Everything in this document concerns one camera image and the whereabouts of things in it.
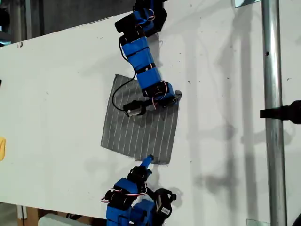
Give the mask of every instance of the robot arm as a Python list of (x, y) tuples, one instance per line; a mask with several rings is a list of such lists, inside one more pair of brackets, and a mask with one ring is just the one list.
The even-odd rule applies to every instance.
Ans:
[(142, 115), (147, 106), (155, 103), (162, 107), (174, 105), (182, 96), (181, 93), (175, 95), (172, 85), (161, 79), (146, 40), (163, 27), (167, 18), (164, 1), (138, 0), (133, 13), (115, 23), (117, 31), (123, 32), (119, 45), (137, 74), (143, 96), (148, 98), (124, 105), (123, 111), (127, 116)]
[[(137, 226), (160, 226), (171, 215), (171, 202), (176, 200), (176, 195), (166, 189), (153, 192), (146, 186), (146, 180), (151, 175), (147, 168), (152, 161), (153, 156), (148, 156), (102, 198), (102, 202), (108, 203), (107, 226), (128, 226), (130, 221)], [(145, 194), (153, 201), (142, 199), (132, 207), (134, 200)]]

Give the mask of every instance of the black connector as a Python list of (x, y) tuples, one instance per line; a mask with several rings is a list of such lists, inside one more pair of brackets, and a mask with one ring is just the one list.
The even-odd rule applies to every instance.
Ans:
[(294, 124), (301, 125), (301, 100), (292, 102), (290, 106), (260, 110), (260, 118), (290, 120)]

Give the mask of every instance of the silver pipe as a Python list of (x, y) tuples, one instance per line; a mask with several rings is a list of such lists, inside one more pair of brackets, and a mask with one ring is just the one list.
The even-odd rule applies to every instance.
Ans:
[[(279, 0), (262, 0), (265, 108), (282, 106)], [(287, 226), (283, 122), (266, 119), (271, 226)]]

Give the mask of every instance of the white table surface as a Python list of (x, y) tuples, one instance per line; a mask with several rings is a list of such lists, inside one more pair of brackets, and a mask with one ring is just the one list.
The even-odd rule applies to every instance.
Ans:
[[(178, 194), (167, 225), (269, 222), (261, 3), (171, 0), (162, 77), (183, 92), (171, 162), (152, 188)], [(132, 77), (114, 23), (124, 15), (0, 48), (0, 202), (104, 218), (100, 198), (133, 159), (100, 147), (114, 74)], [(301, 4), (281, 0), (284, 104), (300, 99)], [(285, 122), (289, 225), (301, 212), (301, 127)]]

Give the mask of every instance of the striped cloth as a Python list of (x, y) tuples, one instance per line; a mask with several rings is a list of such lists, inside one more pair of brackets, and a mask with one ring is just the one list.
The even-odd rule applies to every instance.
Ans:
[[(127, 117), (114, 108), (113, 92), (129, 78), (116, 75), (108, 101), (103, 127), (101, 147), (143, 160), (152, 154), (154, 164), (168, 164), (174, 144), (178, 118), (178, 105), (168, 108), (151, 106), (142, 116)], [(145, 100), (136, 80), (125, 85), (115, 95), (115, 105), (119, 108), (133, 100)]]

